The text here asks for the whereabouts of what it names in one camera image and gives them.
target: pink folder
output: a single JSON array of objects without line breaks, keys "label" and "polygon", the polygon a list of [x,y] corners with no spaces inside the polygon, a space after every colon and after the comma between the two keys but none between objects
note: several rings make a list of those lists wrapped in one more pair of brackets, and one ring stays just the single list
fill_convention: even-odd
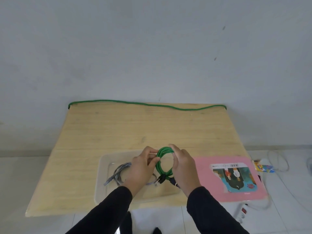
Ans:
[{"label": "pink folder", "polygon": [[195,157],[199,181],[219,202],[261,200],[266,189],[248,157]]}]

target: green rope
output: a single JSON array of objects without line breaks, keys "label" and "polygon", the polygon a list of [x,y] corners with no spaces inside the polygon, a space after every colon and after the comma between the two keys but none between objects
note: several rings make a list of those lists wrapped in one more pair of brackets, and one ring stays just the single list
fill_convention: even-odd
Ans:
[{"label": "green rope", "polygon": [[120,100],[110,100],[110,99],[98,99],[98,100],[86,100],[86,101],[76,101],[76,102],[71,102],[68,104],[68,109],[73,105],[73,104],[79,104],[79,103],[94,103],[94,102],[114,102],[114,103],[124,103],[124,104],[137,104],[137,105],[145,105],[145,106],[152,106],[152,107],[164,107],[164,108],[172,108],[180,111],[199,111],[199,110],[204,110],[207,108],[212,108],[212,107],[224,107],[225,110],[227,107],[223,104],[215,104],[203,108],[177,108],[174,106],[170,105],[163,105],[163,104],[147,104],[147,103],[139,103],[139,102],[128,102],[128,101],[120,101]]},{"label": "green rope", "polygon": [[[167,153],[173,153],[174,151],[172,150],[172,148],[170,147],[163,147],[161,148],[158,153],[157,153],[157,157],[163,157],[165,154]],[[157,162],[156,164],[156,170],[157,172],[162,175],[162,174],[165,174],[166,175],[166,180],[169,180],[169,176],[172,176],[172,168],[167,171],[167,172],[164,172],[163,169],[161,168],[160,166],[160,161]]]}]

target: transparent container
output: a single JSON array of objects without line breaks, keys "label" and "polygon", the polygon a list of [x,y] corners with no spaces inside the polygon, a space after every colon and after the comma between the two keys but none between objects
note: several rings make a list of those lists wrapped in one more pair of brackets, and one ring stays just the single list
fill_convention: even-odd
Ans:
[{"label": "transparent container", "polygon": [[[103,155],[99,160],[99,168],[96,178],[96,188],[94,201],[96,204],[101,203],[114,189],[118,186],[115,180],[104,186],[106,180],[111,177],[115,169],[126,162],[131,162],[133,157],[138,156],[142,151],[128,151],[121,153],[111,153]],[[173,157],[171,153],[164,155],[161,159],[161,167],[164,171],[168,171],[173,165]],[[121,172],[121,180],[125,181],[129,169]],[[154,169],[154,174],[159,177],[159,173]],[[181,190],[172,185],[169,181],[164,181],[162,184],[144,186],[132,200],[132,203],[144,203],[156,201],[160,197],[171,196],[180,193]]]}]

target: right hand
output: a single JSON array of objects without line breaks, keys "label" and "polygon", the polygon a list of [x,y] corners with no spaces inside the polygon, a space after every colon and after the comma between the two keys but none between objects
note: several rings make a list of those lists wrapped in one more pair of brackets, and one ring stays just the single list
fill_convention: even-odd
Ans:
[{"label": "right hand", "polygon": [[174,164],[172,166],[174,179],[188,197],[194,189],[201,186],[195,161],[185,149],[180,150],[174,144],[170,144],[169,147],[174,151]]}]

